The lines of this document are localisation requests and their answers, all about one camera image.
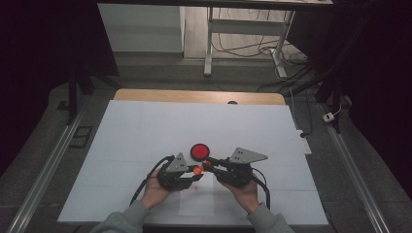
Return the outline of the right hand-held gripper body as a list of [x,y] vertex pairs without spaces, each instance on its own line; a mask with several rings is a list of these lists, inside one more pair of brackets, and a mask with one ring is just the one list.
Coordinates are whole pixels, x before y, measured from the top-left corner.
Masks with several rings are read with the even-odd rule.
[[253,168],[251,166],[254,162],[266,160],[267,155],[246,150],[242,148],[236,148],[231,157],[228,157],[230,164],[223,167],[224,175],[217,176],[217,179],[221,183],[227,183],[234,187],[246,186],[253,176]]

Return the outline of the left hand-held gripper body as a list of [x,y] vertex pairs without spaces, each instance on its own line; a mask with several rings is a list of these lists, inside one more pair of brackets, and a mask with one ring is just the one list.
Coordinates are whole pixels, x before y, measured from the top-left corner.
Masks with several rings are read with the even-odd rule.
[[181,181],[185,173],[189,173],[189,166],[180,152],[177,156],[172,155],[168,158],[168,162],[159,169],[157,179],[166,190],[181,191],[191,186],[191,184]]

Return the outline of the round red ink pad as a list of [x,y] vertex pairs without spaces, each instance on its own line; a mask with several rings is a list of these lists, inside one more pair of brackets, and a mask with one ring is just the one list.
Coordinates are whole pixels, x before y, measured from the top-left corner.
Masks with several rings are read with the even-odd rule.
[[190,149],[190,156],[197,162],[204,161],[210,154],[209,148],[204,144],[195,144]]

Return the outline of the person's right hand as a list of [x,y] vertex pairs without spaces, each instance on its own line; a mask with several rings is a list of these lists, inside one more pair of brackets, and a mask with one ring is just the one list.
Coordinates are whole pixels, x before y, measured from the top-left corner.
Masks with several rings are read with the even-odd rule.
[[258,184],[250,181],[246,186],[234,187],[223,183],[234,196],[237,203],[246,211],[248,215],[254,213],[259,207],[258,201]]

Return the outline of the person's left hand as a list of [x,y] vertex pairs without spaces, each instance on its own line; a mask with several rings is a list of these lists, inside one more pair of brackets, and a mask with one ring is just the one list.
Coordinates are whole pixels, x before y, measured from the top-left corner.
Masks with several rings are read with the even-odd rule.
[[155,170],[147,180],[144,194],[140,199],[140,202],[149,210],[163,203],[171,191],[163,188],[157,179],[158,170]]

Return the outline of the white paper sheet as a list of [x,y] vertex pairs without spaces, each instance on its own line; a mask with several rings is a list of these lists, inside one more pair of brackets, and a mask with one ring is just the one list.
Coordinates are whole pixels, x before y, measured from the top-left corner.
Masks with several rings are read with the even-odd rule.
[[213,175],[205,173],[198,182],[180,194],[180,216],[212,216],[214,214]]

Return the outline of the white table cover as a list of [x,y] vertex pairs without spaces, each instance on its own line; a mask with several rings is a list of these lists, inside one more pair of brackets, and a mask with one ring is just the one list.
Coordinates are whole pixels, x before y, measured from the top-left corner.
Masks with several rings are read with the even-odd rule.
[[117,100],[107,107],[59,221],[99,222],[124,211],[161,158],[189,157],[198,143],[217,159],[236,148],[267,155],[254,165],[268,186],[259,199],[290,225],[327,223],[287,106]]

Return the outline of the wooden table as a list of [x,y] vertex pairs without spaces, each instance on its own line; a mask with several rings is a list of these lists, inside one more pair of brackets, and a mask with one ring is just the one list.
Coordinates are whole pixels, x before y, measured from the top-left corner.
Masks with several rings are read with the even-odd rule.
[[114,97],[121,101],[155,101],[179,103],[213,103],[239,105],[285,105],[284,97],[279,93],[227,92],[227,91],[193,91],[161,89],[127,89],[118,90]]

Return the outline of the white power strip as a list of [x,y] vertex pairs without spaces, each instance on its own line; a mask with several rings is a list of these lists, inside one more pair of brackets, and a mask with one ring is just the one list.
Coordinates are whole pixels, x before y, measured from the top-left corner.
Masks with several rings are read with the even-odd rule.
[[305,155],[310,155],[312,153],[308,141],[306,139],[306,134],[302,130],[297,130],[297,134],[301,140],[301,145]]

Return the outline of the black floor socket plates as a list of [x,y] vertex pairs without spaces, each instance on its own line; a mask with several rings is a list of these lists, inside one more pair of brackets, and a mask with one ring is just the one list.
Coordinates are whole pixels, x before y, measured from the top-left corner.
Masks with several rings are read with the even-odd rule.
[[84,149],[90,139],[92,126],[78,126],[69,144],[73,149]]

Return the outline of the black stand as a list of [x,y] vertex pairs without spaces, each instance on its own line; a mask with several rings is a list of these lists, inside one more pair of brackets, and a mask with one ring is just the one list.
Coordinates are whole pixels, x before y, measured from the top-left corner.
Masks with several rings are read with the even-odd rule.
[[78,115],[78,91],[79,87],[83,94],[92,95],[95,90],[95,86],[92,83],[91,78],[95,77],[98,80],[106,83],[108,86],[114,88],[115,90],[121,89],[121,85],[113,81],[108,76],[103,75],[101,72],[98,72],[95,69],[92,69],[90,66],[86,65],[77,65],[73,68],[72,72],[69,75],[69,119],[67,124],[70,125],[75,117]]
[[319,103],[325,103],[328,99],[331,99],[331,113],[334,116],[334,120],[332,120],[329,124],[334,128],[337,134],[341,133],[339,126],[339,114],[341,111],[343,78],[344,75],[340,69],[330,69],[316,94],[316,100]]

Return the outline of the white cabinet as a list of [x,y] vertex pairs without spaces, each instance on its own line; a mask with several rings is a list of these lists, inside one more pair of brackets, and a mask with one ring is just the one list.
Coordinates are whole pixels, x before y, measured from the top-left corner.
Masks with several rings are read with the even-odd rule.
[[184,51],[184,7],[99,3],[98,8],[113,51]]

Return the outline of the dark curtain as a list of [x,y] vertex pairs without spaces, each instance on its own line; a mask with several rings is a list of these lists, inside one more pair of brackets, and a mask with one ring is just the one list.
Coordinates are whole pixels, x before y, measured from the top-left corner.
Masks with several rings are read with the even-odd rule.
[[319,72],[360,17],[368,22],[339,74],[349,116],[412,198],[412,0],[333,0],[342,11],[298,11],[289,41]]
[[15,160],[55,87],[119,71],[98,0],[0,0],[0,176]]

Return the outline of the metal floor rail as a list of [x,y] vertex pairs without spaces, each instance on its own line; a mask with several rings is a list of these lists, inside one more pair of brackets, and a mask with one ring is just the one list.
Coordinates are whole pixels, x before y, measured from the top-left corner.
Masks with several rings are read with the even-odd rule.
[[366,185],[361,172],[353,159],[344,139],[341,134],[336,131],[331,122],[325,122],[327,131],[334,143],[342,163],[353,183],[355,190],[357,191],[358,197],[364,205],[365,212],[367,213],[369,220],[376,233],[391,233],[390,227],[386,222],[375,198],[370,192]]
[[15,215],[6,233],[25,232],[28,224],[31,221],[31,218],[33,217],[52,180],[52,177],[64,153],[69,146],[71,139],[74,136],[76,129],[78,128],[81,120],[85,115],[86,108],[89,106],[90,100],[90,96],[86,96],[81,99],[77,115],[69,125],[66,125],[64,127],[64,130],[59,136],[56,145],[52,149],[34,184],[31,186],[30,190],[25,196],[25,199],[20,205],[20,208],[18,209],[17,214]]

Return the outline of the white desk frame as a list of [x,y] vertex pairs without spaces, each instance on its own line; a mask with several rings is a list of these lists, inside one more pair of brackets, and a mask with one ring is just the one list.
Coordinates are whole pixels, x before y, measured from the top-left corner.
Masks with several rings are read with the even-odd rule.
[[285,78],[287,73],[282,64],[280,54],[286,41],[294,11],[286,11],[285,19],[278,21],[251,21],[240,19],[214,19],[213,8],[207,12],[207,44],[205,52],[204,76],[212,74],[212,36],[214,33],[278,36],[276,48],[271,50],[271,56],[275,62],[275,69],[280,78]]

